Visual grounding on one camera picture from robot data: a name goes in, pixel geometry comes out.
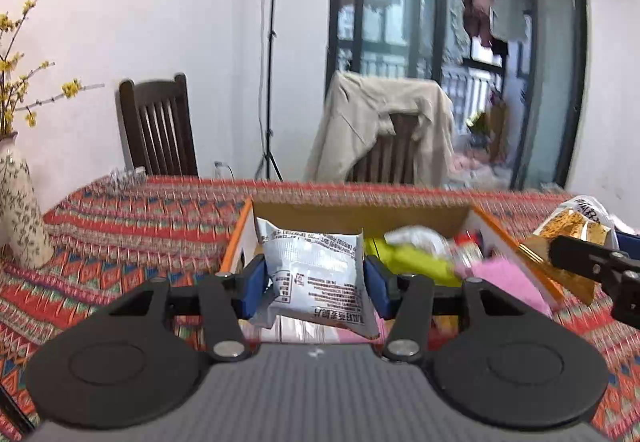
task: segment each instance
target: floral vase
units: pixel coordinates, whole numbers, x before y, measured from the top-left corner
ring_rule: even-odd
[[[20,267],[36,269],[51,259],[53,248],[16,136],[0,137],[0,219]]]

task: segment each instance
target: patterned tablecloth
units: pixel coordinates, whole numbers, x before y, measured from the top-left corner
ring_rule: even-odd
[[[397,186],[314,186],[153,177],[115,197],[100,183],[71,194],[45,216],[55,247],[39,271],[18,268],[7,253],[0,284],[0,378],[30,418],[24,368],[40,345],[156,275],[196,284],[216,271],[246,197],[260,202],[420,206],[473,202],[516,238],[530,234],[566,195],[441,191]],[[598,290],[591,307],[567,295],[554,319],[593,343],[610,368],[609,388],[594,418],[612,440],[640,440],[640,338],[609,316]],[[197,328],[177,333],[197,345]],[[0,440],[19,438],[0,418]]]

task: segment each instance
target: white snack packet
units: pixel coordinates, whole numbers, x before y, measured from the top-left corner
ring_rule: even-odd
[[[376,339],[364,284],[362,235],[284,231],[257,218],[271,286],[250,323],[271,329],[276,316],[345,328]]]
[[[421,225],[410,225],[387,232],[385,241],[389,245],[413,245],[432,256],[443,259],[450,257],[449,242],[433,229]]]
[[[571,211],[575,211],[576,213],[580,213],[585,218],[590,219],[591,221],[595,221],[608,229],[611,229],[609,234],[607,234],[607,240],[604,244],[604,247],[610,248],[612,250],[618,250],[620,246],[618,245],[618,237],[616,236],[616,224],[614,220],[609,216],[609,213],[604,208],[598,200],[593,197],[588,196],[579,196],[575,197],[571,200],[568,200],[564,203],[561,203],[556,207],[555,211],[549,216],[535,231],[533,234],[540,234],[540,231],[545,228],[545,225],[548,224],[551,219],[555,216],[559,215],[565,209],[569,209]],[[586,226],[584,224],[584,229],[580,236],[580,239],[587,240],[586,237]]]

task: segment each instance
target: wooden chair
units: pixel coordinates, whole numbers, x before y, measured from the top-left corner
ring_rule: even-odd
[[[187,78],[120,84],[120,107],[134,167],[154,175],[198,176]]]
[[[412,139],[418,125],[417,115],[390,115],[395,136],[378,136],[375,145],[358,160],[347,182],[374,184],[410,184],[414,181],[414,158],[418,143]]]

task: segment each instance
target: black tripod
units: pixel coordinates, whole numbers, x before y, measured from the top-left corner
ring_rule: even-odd
[[[276,0],[271,0],[271,24],[269,27],[269,69],[267,71],[267,130],[264,133],[266,148],[262,152],[260,165],[258,165],[258,169],[255,171],[254,179],[257,180],[259,178],[260,173],[262,172],[262,168],[265,167],[266,179],[271,180],[271,165],[273,164],[273,168],[275,169],[279,180],[282,181],[282,175],[280,174],[280,170],[278,169],[278,165],[276,164],[276,159],[273,157],[273,153],[271,152],[271,137],[273,136],[273,129],[271,129],[271,76],[273,75],[273,40],[277,37],[276,32],[273,30],[275,5]]]

